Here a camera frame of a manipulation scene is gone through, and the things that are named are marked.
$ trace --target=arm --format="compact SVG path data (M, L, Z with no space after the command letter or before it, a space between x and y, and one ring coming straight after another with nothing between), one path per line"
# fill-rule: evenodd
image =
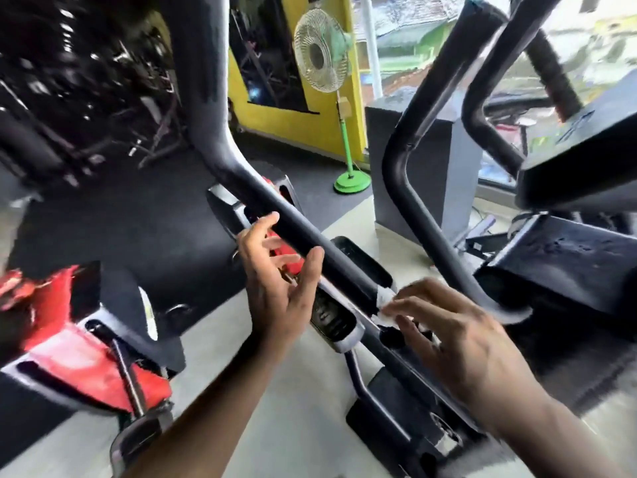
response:
M299 285L278 267L299 256L270 257L281 245L267 231L278 214L261 218L239 238L247 274L252 334L228 367L125 474L125 478L216 478L235 451L278 364L310 321L323 251L310 251Z
M624 476L591 431L537 382L502 325L467 297L424 279L400 290L383 313L395 317L424 364L535 476ZM440 346L405 315L432 330Z

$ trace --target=fan grille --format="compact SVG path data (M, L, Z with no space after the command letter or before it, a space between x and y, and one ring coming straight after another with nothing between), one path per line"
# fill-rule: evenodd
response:
M320 8L307 11L296 25L294 55L299 71L316 90L334 92L343 85L349 68L347 50L338 53L334 48L346 46L338 22Z

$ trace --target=white pole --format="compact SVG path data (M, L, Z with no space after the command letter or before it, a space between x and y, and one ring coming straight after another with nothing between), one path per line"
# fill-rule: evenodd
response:
M374 99L383 96L383 82L380 78L380 61L378 60L378 47L376 46L376 27L374 26L374 13L371 0L361 0L363 28L367 38L367 57L370 61L371 87L374 90Z

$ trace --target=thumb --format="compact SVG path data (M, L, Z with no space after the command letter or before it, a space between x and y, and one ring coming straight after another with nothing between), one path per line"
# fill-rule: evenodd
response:
M404 315L396 315L396 324L404 336L404 341L413 349L422 363L434 373L438 372L438 352L433 344L420 333L416 324Z
M323 256L325 252L321 247L310 250L299 275L299 284L292 293L290 304L299 309L312 309L318 282L323 271Z

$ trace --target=black rubber mat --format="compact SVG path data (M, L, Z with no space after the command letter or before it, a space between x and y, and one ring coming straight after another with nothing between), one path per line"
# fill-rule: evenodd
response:
M236 140L248 159L267 161L288 174L319 229L371 195L371 189L349 196L334 192L343 163L252 134ZM243 270L229 265L234 243L208 208L205 190L215 180L200 158L193 152L174 154L142 171L137 162L109 162L92 184L57 189L32 203L9 268L37 278L95 259L125 266L157 310L176 303L194 307L192 315L176 322L184 332L243 289ZM0 423L12 429L0 439L0 468L72 414L37 395L22 398L30 391L14 387L0 382L5 401L22 402L0 408Z

